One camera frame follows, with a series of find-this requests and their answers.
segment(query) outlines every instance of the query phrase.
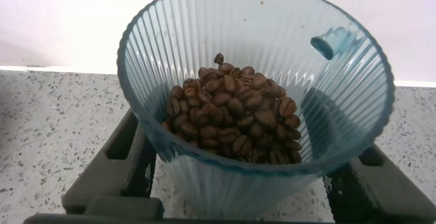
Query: granite countertop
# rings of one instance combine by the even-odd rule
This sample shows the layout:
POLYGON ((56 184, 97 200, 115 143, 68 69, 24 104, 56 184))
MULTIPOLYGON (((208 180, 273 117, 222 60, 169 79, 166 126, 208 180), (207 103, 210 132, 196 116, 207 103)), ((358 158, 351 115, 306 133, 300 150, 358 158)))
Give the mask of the granite countertop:
MULTIPOLYGON (((376 143, 436 204, 436 89, 398 87, 395 95, 376 143)), ((128 107, 114 75, 0 71, 0 223, 64 212, 61 197, 128 107)), ((165 217, 192 217, 160 160, 153 182, 165 217)), ((333 221, 322 180, 264 219, 333 221)))

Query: ribbed plastic container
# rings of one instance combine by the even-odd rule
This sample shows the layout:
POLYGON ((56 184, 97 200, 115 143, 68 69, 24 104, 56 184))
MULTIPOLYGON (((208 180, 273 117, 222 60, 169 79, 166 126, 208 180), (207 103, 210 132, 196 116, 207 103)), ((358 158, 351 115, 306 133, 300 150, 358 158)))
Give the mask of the ribbed plastic container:
POLYGON ((359 155, 388 122, 394 99, 380 46, 324 0, 154 0, 124 32, 118 67, 168 174, 204 218, 254 218, 359 155), (218 52, 235 67, 253 66, 296 101, 301 164, 225 159, 160 125, 171 87, 216 67, 218 52))

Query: pile of coffee beans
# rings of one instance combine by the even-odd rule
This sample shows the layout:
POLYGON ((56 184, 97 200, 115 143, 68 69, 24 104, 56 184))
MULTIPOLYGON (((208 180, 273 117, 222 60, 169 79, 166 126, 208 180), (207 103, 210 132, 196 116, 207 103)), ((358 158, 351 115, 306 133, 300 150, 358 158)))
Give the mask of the pile of coffee beans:
POLYGON ((294 100, 252 67, 239 69, 217 54, 215 68, 172 87, 162 125, 210 153, 250 163, 300 163, 300 119, 294 100))

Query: roasted coffee bean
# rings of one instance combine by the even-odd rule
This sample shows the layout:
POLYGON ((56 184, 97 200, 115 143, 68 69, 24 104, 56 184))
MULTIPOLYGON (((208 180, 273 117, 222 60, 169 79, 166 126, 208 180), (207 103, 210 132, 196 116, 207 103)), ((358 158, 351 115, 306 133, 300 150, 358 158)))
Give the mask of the roasted coffee bean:
POLYGON ((234 66, 230 63, 222 63, 219 67, 218 70, 223 71, 225 74, 229 75, 230 72, 232 71, 232 69, 234 69, 234 66))
POLYGON ((248 66, 248 67, 244 67, 244 68, 241 70, 241 73, 243 73, 243 74, 251 74, 251 75, 254 75, 254 68, 253 68, 253 67, 250 67, 250 66, 248 66))
POLYGON ((217 106, 224 106, 231 98, 232 96, 227 93, 220 93, 213 97, 213 103, 217 106))
POLYGON ((213 60, 214 63, 221 65, 224 62, 224 56, 221 53, 218 53, 213 60))
POLYGON ((202 146, 205 148, 216 148, 219 146, 219 142, 215 139, 203 139, 202 146))
POLYGON ((161 125, 162 125, 163 128, 165 128, 166 130, 171 131, 170 125, 169 125, 166 121, 162 122, 161 125))
POLYGON ((235 67, 234 69, 232 69, 232 71, 230 71, 229 76, 233 79, 237 79, 240 77, 240 69, 239 67, 235 67))
POLYGON ((264 134, 264 136, 256 140, 256 146, 260 148, 270 148, 273 143, 273 137, 270 134, 264 134))
POLYGON ((250 137, 251 139, 258 140, 263 137, 265 134, 264 128, 260 126, 258 123, 252 124, 250 127, 250 137))
POLYGON ((260 109, 261 110, 268 110, 268 109, 271 109, 271 103, 272 103, 273 101, 272 101, 272 99, 271 98, 267 98, 267 97, 265 97, 263 100, 262 100, 262 105, 260 105, 260 109))
POLYGON ((185 97, 186 99, 197 98, 197 90, 194 88, 185 89, 185 97))
POLYGON ((239 116, 244 113, 243 103, 238 98, 232 98, 227 103, 228 110, 234 115, 239 116))
POLYGON ((222 78, 222 77, 224 77, 224 75, 225 75, 225 72, 224 72, 224 71, 219 70, 219 69, 216 69, 216 68, 213 68, 213 67, 209 68, 209 71, 211 71, 211 72, 215 72, 215 73, 217 74, 217 77, 218 77, 218 78, 222 78))
POLYGON ((301 154, 297 151, 292 151, 290 152, 290 156, 291 156, 291 161, 292 163, 301 163, 302 158, 301 158, 301 154))
POLYGON ((174 85, 171 89, 170 96, 175 99, 182 99, 185 92, 179 85, 174 85))
POLYGON ((227 144, 220 144, 219 145, 219 152, 227 158, 230 158, 232 156, 232 149, 227 144))
POLYGON ((188 104, 192 108, 199 108, 201 106, 200 101, 195 98, 191 98, 188 100, 188 104))
POLYGON ((171 122, 171 126, 173 130, 179 130, 180 126, 188 120, 188 116, 186 114, 180 114, 171 122))
POLYGON ((189 112, 189 106, 188 103, 185 100, 181 100, 178 102, 180 104, 180 110, 182 113, 188 113, 189 112))
POLYGON ((204 77, 204 75, 206 75, 208 72, 209 72, 209 70, 207 70, 207 68, 205 68, 205 67, 201 67, 201 68, 198 70, 198 77, 202 80, 203 77, 204 77))
POLYGON ((240 128, 248 128, 253 124, 253 121, 253 115, 251 113, 246 113, 236 122, 236 125, 240 128))
POLYGON ((169 116, 177 116, 180 112, 180 103, 176 98, 170 98, 166 103, 166 112, 169 116))
POLYGON ((283 125, 285 125, 287 129, 293 130, 298 128, 298 126, 300 126, 300 123, 300 119, 295 114, 291 114, 291 116, 285 118, 283 125))
POLYGON ((189 138, 198 137, 198 129, 192 123, 185 121, 180 126, 180 130, 189 138))
POLYGON ((254 75, 253 75, 253 74, 245 74, 245 73, 242 73, 242 74, 240 74, 240 78, 242 78, 242 79, 246 79, 246 80, 248 80, 248 81, 253 81, 253 79, 254 79, 254 75))
POLYGON ((251 83, 251 88, 255 91, 259 91, 266 86, 266 78, 261 73, 256 73, 254 75, 253 82, 251 83))
POLYGON ((224 121, 223 121, 223 125, 226 127, 230 127, 233 125, 233 117, 230 115, 229 110, 222 106, 220 107, 223 110, 224 113, 224 121))
POLYGON ((220 130, 219 127, 209 125, 200 129, 200 135, 202 139, 216 138, 220 130))
POLYGON ((245 83, 241 79, 235 79, 234 83, 236 85, 236 90, 238 91, 240 88, 245 86, 245 83))
POLYGON ((211 118, 211 123, 214 125, 221 125, 221 123, 224 121, 225 114, 221 108, 217 108, 215 106, 215 108, 213 108, 209 114, 211 118))
POLYGON ((301 139, 301 133, 298 130, 296 130, 296 129, 293 129, 293 130, 289 131, 287 133, 287 136, 291 140, 299 140, 299 139, 301 139))
POLYGON ((194 123, 199 127, 207 126, 209 124, 209 112, 205 109, 196 110, 194 123))
POLYGON ((290 150, 296 150, 299 151, 302 149, 302 146, 300 143, 296 142, 296 141, 290 141, 290 142, 285 142, 285 147, 287 147, 290 150))
POLYGON ((247 109, 248 111, 257 110, 260 107, 260 105, 262 105, 262 99, 263 98, 261 96, 255 96, 252 98, 248 98, 244 102, 245 109, 247 109))
POLYGON ((192 146, 199 147, 199 144, 198 144, 198 141, 197 141, 197 140, 190 140, 189 143, 190 143, 192 146))
POLYGON ((277 89, 279 90, 279 96, 284 97, 286 96, 286 90, 282 86, 277 85, 277 89))
POLYGON ((224 144, 231 144, 236 140, 236 134, 233 128, 222 129, 218 133, 218 140, 224 144))
POLYGON ((251 140, 246 135, 241 135, 233 142, 233 153, 235 155, 247 156, 251 151, 251 140))
POLYGON ((200 100, 201 103, 203 104, 208 104, 208 103, 212 103, 213 101, 213 97, 211 94, 209 94, 209 92, 207 91, 200 91, 198 93, 198 99, 200 100))
POLYGON ((280 116, 288 117, 295 113, 295 111, 297 111, 297 105, 295 104, 295 101, 293 99, 289 97, 282 97, 279 102, 280 116))
POLYGON ((272 150, 270 152, 271 164, 286 164, 290 163, 289 159, 283 156, 280 150, 272 150))
POLYGON ((284 140, 286 139, 287 136, 287 131, 285 129, 285 127, 279 123, 277 123, 277 128, 275 130, 275 137, 278 140, 284 140))
POLYGON ((183 81, 183 89, 186 90, 188 88, 193 88, 195 90, 198 89, 198 83, 193 78, 188 78, 185 81, 183 81))
POLYGON ((253 96, 253 91, 250 89, 249 86, 243 86, 238 90, 237 96, 242 102, 244 102, 245 100, 253 96))
POLYGON ((236 92, 234 79, 228 75, 224 76, 224 90, 231 95, 234 95, 236 92))
POLYGON ((220 80, 210 80, 206 83, 206 90, 209 93, 215 93, 221 86, 220 80))
POLYGON ((271 110, 257 111, 254 113, 254 117, 259 124, 269 129, 274 129, 277 124, 276 118, 271 110))

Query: countertop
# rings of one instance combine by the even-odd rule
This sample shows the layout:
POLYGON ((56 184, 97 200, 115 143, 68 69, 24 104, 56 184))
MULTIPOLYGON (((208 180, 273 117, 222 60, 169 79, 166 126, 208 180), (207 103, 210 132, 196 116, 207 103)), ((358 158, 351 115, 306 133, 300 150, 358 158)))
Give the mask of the countertop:
MULTIPOLYGON (((436 89, 397 87, 376 144, 436 204, 436 89)), ((116 76, 0 71, 1 223, 62 213, 61 197, 128 110, 116 76)), ((152 196, 165 217, 192 217, 157 160, 152 196)), ((333 221, 321 179, 264 220, 333 221)))

